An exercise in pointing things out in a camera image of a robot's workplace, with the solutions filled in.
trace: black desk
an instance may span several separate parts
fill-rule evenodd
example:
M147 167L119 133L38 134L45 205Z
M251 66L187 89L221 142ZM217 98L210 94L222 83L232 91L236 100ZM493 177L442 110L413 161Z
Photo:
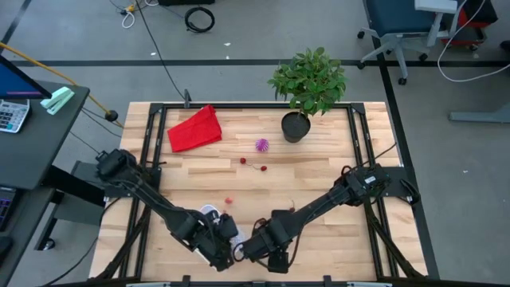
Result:
M64 86L44 81L38 83L50 92ZM20 133L0 133L0 148L3 150L0 186L23 190L6 230L0 232L0 236L9 236L14 241L8 257L0 266L0 286L6 286L9 282L48 204L55 202L55 195L60 195L57 198L62 199L60 191L99 206L104 205L102 190L52 166L89 93L88 88L68 87L75 95L55 116L43 109L40 100L32 100L32 115Z

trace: red towel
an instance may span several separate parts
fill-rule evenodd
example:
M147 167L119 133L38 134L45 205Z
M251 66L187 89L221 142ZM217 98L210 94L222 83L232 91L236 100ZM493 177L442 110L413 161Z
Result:
M210 104L167 132L173 152L187 151L222 139L222 128Z

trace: gray floor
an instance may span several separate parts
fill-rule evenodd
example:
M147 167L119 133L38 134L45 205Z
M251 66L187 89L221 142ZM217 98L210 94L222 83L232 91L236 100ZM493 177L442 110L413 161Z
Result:
M128 0L113 0L128 5ZM492 0L501 19L487 29L488 41L476 53L453 49L451 61L507 61L498 48L510 38L510 9L506 0ZM0 2L0 35L18 13L22 0ZM171 9L180 13L189 7ZM371 40L355 38L367 25L361 1L218 0L210 7L217 24L208 34L186 32L182 19L161 7L143 10L168 60L281 59L305 47L322 45L332 57L358 60L373 49ZM9 45L38 60L157 60L155 48L139 14L131 29L107 0L33 0ZM199 23L203 19L195 18ZM430 54L437 59L443 45ZM4 52L9 59L19 59ZM408 53L415 61L415 53ZM125 119L133 100L179 100L162 67L58 67ZM274 66L171 66L180 89L194 100L271 100L265 83ZM61 79L39 68L23 68L30 76ZM451 77L465 78L492 68L447 68ZM437 265L442 278L510 284L510 179L508 125L452 123L450 111L491 111L510 100L510 71L480 81L455 84L436 68L410 68L407 86L396 84L398 68L389 68L418 185L426 210ZM386 101L379 67L346 67L349 78L345 100ZM99 111L92 102L86 106ZM120 134L116 127L111 128ZM119 139L80 115L73 131L97 149L117 147ZM55 164L70 170L76 160L92 162L94 153L70 136ZM27 250L11 286L39 285L63 273L88 248L96 226L60 222L54 231L57 248ZM92 257L61 282L83 281Z

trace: monitor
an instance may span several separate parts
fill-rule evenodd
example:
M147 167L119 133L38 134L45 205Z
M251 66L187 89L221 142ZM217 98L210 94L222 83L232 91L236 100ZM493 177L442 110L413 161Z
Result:
M51 93L42 88L24 72L0 56L0 100L28 100L51 98Z

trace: yellow cable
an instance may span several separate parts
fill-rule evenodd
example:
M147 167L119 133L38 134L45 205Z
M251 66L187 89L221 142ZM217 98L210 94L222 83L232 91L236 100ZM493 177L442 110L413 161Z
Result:
M24 53L14 49L14 48L9 47L8 45L6 45L6 44L4 44L2 42L0 42L0 47L2 47L3 49L9 50L12 53L15 53L19 57L25 58L30 63L32 63L34 65L37 65L37 66L39 66L39 67L41 67L43 69L46 69L46 70L50 71L51 73L54 73L55 75L57 75L59 77L63 77L64 79L66 79L72 85L78 85L75 81L73 81L73 79L71 79L70 77L67 77L66 75L58 72L56 69L53 69L51 67L48 67L47 65L44 65L44 64L42 64L42 63L32 59L31 57L28 57ZM107 115L110 114L110 111L108 111L99 101L97 101L96 98L93 95L88 94L88 97L90 98L90 100L92 100L94 102L94 104L97 104L97 106L100 107ZM124 126L118 120L115 121L114 125L116 125L116 126L118 126L120 128L124 128Z

